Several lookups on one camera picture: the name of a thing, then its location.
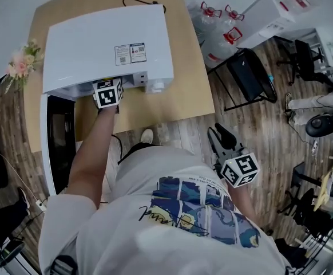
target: graphic print on t-shirt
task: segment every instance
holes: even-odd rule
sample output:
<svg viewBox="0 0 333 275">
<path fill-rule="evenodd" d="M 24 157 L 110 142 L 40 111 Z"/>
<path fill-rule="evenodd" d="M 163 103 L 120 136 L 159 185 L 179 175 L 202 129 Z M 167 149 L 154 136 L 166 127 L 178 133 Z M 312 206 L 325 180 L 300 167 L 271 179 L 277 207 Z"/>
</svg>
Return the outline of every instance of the graphic print on t-shirt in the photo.
<svg viewBox="0 0 333 275">
<path fill-rule="evenodd" d="M 140 217 L 207 236 L 228 245 L 259 246 L 260 233 L 243 215 L 233 212 L 226 190 L 213 180 L 162 177 L 150 206 Z"/>
</svg>

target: person's leg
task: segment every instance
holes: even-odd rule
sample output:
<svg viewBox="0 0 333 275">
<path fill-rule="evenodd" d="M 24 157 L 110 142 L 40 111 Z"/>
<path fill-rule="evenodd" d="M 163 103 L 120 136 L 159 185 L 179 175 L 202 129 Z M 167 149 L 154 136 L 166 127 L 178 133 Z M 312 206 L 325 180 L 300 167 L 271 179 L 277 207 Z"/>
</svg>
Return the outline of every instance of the person's leg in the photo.
<svg viewBox="0 0 333 275">
<path fill-rule="evenodd" d="M 326 106 L 333 107 L 333 93 L 306 99 L 291 100 L 288 102 L 288 108 L 291 110 L 320 108 Z"/>
<path fill-rule="evenodd" d="M 141 139 L 140 142 L 136 145 L 134 145 L 129 152 L 119 161 L 118 165 L 124 160 L 126 159 L 129 155 L 131 155 L 132 153 L 144 149 L 144 148 L 148 148 L 148 147 L 155 147 L 157 145 L 152 144 L 154 139 L 154 133 L 150 128 L 147 128 L 146 130 L 143 131 L 142 135 L 141 135 Z"/>
<path fill-rule="evenodd" d="M 29 202 L 20 187 L 18 188 L 19 200 L 10 206 L 0 209 L 0 247 L 5 239 L 17 228 L 24 218 L 29 215 Z"/>
<path fill-rule="evenodd" d="M 319 115 L 318 111 L 305 111 L 303 113 L 294 113 L 291 115 L 289 123 L 291 125 L 306 125 L 310 119 Z"/>
</svg>

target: white t-shirt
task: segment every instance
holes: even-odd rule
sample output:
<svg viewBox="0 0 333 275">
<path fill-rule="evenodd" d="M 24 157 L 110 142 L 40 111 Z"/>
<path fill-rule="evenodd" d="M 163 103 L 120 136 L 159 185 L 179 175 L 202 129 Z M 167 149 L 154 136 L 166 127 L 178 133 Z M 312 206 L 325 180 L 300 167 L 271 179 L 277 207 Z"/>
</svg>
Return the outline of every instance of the white t-shirt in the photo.
<svg viewBox="0 0 333 275">
<path fill-rule="evenodd" d="M 39 241 L 47 273 L 75 253 L 79 274 L 285 274 L 272 238 L 233 205 L 219 177 L 190 152 L 149 147 L 120 165 L 112 202 L 50 197 Z"/>
</svg>

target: label sticker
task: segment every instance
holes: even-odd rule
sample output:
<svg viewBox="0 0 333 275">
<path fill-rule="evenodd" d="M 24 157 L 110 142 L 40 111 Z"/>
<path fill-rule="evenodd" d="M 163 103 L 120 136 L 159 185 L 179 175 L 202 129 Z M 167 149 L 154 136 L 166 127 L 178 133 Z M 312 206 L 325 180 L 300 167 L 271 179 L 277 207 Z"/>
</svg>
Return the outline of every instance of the label sticker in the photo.
<svg viewBox="0 0 333 275">
<path fill-rule="evenodd" d="M 130 64 L 130 45 L 114 47 L 114 55 L 116 57 L 116 65 Z"/>
<path fill-rule="evenodd" d="M 130 45 L 131 63 L 145 62 L 146 50 L 144 43 Z"/>
<path fill-rule="evenodd" d="M 116 65 L 145 62 L 145 43 L 114 47 L 114 55 L 116 57 Z"/>
</svg>

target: wooden table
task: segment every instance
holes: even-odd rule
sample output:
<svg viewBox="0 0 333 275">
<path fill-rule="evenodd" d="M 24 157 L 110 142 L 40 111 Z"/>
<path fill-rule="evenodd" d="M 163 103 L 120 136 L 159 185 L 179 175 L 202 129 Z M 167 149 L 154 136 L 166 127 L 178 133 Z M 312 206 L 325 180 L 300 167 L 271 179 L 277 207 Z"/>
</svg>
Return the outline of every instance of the wooden table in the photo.
<svg viewBox="0 0 333 275">
<path fill-rule="evenodd" d="M 333 183 L 333 167 L 322 179 L 318 198 L 316 199 L 316 203 L 314 206 L 314 211 L 316 211 L 317 209 L 319 209 L 321 205 L 325 205 L 329 201 L 332 183 Z"/>
<path fill-rule="evenodd" d="M 203 58 L 183 0 L 158 1 L 166 7 L 166 25 L 172 51 L 174 80 L 162 94 L 146 95 L 139 89 L 125 91 L 116 117 L 114 133 L 157 123 L 214 113 L 211 90 Z M 94 11 L 123 7 L 122 0 L 52 0 L 36 9 L 29 38 L 45 48 L 49 27 Z M 25 120 L 32 152 L 41 150 L 39 100 L 42 73 L 31 74 L 24 89 Z M 96 118 L 91 97 L 76 103 L 76 138 L 83 140 Z"/>
</svg>

